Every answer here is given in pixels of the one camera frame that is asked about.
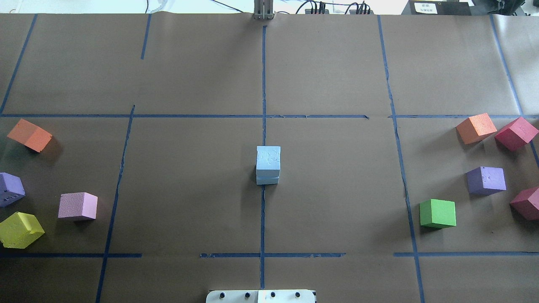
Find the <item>green foam block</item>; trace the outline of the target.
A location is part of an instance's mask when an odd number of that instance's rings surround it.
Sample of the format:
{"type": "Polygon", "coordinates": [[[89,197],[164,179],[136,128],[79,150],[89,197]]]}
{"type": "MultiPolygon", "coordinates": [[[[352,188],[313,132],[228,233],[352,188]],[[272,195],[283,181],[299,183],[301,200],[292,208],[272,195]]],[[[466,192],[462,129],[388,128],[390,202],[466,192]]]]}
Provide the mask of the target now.
{"type": "Polygon", "coordinates": [[[420,226],[444,229],[456,226],[456,204],[453,201],[428,199],[419,204],[420,226]]]}

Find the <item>light pink foam block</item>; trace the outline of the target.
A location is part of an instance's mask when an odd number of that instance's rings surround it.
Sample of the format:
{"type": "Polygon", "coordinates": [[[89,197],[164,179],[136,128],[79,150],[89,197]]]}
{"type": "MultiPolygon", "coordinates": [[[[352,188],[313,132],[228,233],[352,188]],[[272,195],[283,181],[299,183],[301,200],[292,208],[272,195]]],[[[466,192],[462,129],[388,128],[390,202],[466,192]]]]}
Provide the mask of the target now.
{"type": "Polygon", "coordinates": [[[88,192],[73,192],[60,195],[59,219],[85,221],[96,219],[98,197],[88,192]]]}

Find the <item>far orange foam block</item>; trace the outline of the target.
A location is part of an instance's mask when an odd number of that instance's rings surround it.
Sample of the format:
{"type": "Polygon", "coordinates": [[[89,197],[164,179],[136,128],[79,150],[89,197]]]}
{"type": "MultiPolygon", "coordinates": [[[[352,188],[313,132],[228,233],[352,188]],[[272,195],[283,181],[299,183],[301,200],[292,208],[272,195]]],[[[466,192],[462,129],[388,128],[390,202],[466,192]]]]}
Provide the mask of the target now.
{"type": "Polygon", "coordinates": [[[456,126],[456,130],[466,145],[484,140],[497,132],[497,128],[488,113],[466,118],[456,126]]]}

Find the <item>orange foam block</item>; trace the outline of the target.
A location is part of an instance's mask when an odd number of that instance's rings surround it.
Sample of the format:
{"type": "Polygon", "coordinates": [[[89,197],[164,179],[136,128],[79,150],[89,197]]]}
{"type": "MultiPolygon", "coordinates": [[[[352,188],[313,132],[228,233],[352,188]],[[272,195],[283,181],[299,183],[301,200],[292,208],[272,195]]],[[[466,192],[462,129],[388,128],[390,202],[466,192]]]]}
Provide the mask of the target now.
{"type": "Polygon", "coordinates": [[[466,118],[456,126],[456,130],[466,145],[484,140],[497,132],[497,128],[488,113],[466,118]]]}
{"type": "Polygon", "coordinates": [[[39,126],[25,119],[20,119],[16,126],[8,133],[7,137],[40,153],[48,145],[53,136],[39,126]]]}

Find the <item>black box with label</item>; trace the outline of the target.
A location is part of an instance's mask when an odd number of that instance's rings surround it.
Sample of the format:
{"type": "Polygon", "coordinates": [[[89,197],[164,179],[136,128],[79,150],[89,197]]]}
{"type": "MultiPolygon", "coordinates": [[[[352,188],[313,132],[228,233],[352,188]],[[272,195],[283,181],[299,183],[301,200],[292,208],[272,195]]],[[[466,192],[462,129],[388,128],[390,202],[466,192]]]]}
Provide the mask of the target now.
{"type": "Polygon", "coordinates": [[[468,2],[444,0],[408,0],[401,15],[471,16],[468,2]]]}

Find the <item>far purple foam block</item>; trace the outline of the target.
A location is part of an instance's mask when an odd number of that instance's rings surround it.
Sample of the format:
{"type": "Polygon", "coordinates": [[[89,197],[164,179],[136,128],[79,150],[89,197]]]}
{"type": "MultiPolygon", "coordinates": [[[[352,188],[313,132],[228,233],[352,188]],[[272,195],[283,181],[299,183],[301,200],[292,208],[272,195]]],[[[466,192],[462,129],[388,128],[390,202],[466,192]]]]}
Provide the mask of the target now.
{"type": "Polygon", "coordinates": [[[470,194],[488,196],[507,189],[504,169],[501,167],[480,166],[465,175],[470,194]]]}

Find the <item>purple foam block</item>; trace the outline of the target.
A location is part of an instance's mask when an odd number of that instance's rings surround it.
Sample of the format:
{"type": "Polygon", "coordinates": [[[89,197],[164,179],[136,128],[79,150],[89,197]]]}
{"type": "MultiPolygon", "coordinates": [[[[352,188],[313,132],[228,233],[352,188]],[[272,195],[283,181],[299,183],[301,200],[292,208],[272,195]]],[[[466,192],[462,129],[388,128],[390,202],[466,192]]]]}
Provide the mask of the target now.
{"type": "Polygon", "coordinates": [[[507,189],[504,169],[501,167],[480,166],[465,175],[470,194],[488,196],[507,189]]]}
{"type": "Polygon", "coordinates": [[[6,207],[25,197],[21,179],[5,172],[0,173],[0,207],[6,207]]]}

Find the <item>near orange foam block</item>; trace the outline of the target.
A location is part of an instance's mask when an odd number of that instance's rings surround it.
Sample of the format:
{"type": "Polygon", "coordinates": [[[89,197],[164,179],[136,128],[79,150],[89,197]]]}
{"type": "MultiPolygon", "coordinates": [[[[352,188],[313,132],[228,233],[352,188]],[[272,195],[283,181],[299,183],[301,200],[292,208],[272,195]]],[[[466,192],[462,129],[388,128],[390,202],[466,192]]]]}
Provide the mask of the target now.
{"type": "Polygon", "coordinates": [[[20,119],[16,126],[8,133],[7,137],[40,153],[48,145],[53,136],[39,126],[25,119],[20,119]]]}

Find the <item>crimson foam block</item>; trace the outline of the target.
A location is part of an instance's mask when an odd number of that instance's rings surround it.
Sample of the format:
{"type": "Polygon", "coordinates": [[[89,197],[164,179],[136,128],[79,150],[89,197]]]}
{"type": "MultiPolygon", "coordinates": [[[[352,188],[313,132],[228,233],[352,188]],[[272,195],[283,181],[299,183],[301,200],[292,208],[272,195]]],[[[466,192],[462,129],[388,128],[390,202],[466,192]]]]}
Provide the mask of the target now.
{"type": "Polygon", "coordinates": [[[495,140],[511,152],[529,144],[539,130],[523,117],[508,123],[495,135],[495,140]]]}
{"type": "Polygon", "coordinates": [[[539,187],[522,190],[510,202],[510,206],[529,221],[539,219],[539,187]]]}

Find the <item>near purple foam block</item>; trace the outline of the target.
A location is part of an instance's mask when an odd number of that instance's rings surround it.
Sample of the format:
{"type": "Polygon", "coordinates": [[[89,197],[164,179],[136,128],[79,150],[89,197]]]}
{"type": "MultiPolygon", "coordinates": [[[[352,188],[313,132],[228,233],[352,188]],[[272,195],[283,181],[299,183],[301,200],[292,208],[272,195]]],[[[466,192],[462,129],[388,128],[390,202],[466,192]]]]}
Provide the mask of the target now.
{"type": "Polygon", "coordinates": [[[0,207],[6,207],[25,197],[21,179],[5,172],[0,173],[0,207]]]}

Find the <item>far crimson foam block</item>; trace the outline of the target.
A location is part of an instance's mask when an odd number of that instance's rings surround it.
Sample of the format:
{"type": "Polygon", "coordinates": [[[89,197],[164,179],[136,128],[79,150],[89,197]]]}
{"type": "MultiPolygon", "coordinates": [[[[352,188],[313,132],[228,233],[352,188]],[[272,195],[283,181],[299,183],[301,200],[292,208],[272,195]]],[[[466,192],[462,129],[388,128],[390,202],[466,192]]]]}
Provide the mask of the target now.
{"type": "Polygon", "coordinates": [[[539,219],[539,187],[522,190],[510,202],[510,206],[529,221],[539,219]]]}

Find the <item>yellow foam block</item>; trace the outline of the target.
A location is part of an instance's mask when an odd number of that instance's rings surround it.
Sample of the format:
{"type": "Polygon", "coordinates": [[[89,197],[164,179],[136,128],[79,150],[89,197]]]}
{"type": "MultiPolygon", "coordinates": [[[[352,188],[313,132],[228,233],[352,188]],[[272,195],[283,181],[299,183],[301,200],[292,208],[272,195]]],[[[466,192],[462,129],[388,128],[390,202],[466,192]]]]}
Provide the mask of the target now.
{"type": "Polygon", "coordinates": [[[0,240],[8,249],[25,249],[45,231],[33,214],[15,212],[0,223],[0,240]]]}

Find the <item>aluminium frame post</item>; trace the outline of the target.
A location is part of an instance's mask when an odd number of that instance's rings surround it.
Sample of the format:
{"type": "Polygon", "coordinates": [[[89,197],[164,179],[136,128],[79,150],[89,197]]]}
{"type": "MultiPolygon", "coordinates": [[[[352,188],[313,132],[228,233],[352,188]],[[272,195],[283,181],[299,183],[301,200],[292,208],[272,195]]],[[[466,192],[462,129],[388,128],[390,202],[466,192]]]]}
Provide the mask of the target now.
{"type": "Polygon", "coordinates": [[[274,0],[254,0],[253,18],[255,20],[272,20],[275,17],[274,0]]]}

